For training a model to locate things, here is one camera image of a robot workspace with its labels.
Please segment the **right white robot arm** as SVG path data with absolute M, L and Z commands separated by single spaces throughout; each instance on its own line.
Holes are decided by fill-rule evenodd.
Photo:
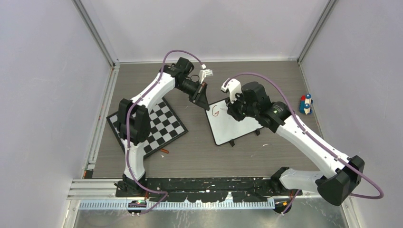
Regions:
M 271 177 L 274 193 L 285 194 L 288 190 L 306 190 L 318 193 L 328 203 L 339 206 L 361 181 L 365 162 L 359 156 L 349 157 L 332 148 L 309 128 L 298 116 L 293 116 L 284 102 L 272 102 L 263 85 L 249 82 L 244 85 L 236 79 L 223 83 L 222 92 L 226 98 L 227 114 L 236 121 L 250 117 L 288 140 L 303 152 L 319 171 L 298 171 L 281 167 Z

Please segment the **white whiteboard black frame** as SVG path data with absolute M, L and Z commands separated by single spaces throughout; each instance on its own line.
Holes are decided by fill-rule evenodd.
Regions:
M 225 100 L 219 100 L 209 104 L 210 109 L 206 110 L 206 117 L 211 129 L 214 143 L 217 146 L 229 143 L 235 145 L 234 140 L 243 137 L 249 133 L 260 135 L 260 129 L 263 127 L 254 118 L 246 117 L 241 121 L 236 121 L 227 114 Z

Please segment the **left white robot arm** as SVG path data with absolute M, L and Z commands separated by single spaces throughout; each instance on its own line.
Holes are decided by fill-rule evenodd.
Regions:
M 138 95 L 122 99 L 118 107 L 118 130 L 125 145 L 125 171 L 120 188 L 139 197 L 145 193 L 144 142 L 151 133 L 150 112 L 168 92 L 178 89 L 189 96 L 189 101 L 209 110 L 207 84 L 193 81 L 189 74 L 194 65 L 186 58 L 163 65 L 155 79 Z

